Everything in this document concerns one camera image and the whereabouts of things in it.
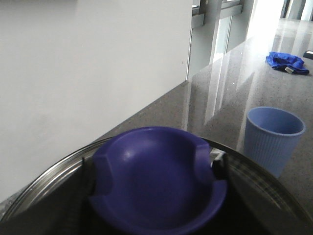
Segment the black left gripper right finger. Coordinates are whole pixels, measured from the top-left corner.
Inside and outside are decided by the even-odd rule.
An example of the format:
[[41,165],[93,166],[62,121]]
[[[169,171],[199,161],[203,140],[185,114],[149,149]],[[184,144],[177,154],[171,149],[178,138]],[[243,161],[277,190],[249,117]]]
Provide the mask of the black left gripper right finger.
[[212,163],[218,179],[228,183],[219,215],[223,235],[311,235],[313,227],[277,208],[244,179],[232,172],[227,154]]

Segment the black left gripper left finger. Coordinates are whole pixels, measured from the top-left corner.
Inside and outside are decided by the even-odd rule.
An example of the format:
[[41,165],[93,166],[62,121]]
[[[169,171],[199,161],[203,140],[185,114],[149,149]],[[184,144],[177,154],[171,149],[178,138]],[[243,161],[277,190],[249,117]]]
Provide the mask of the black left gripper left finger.
[[26,212],[23,235],[80,235],[83,210],[93,190],[92,163],[82,159],[82,166],[55,191]]

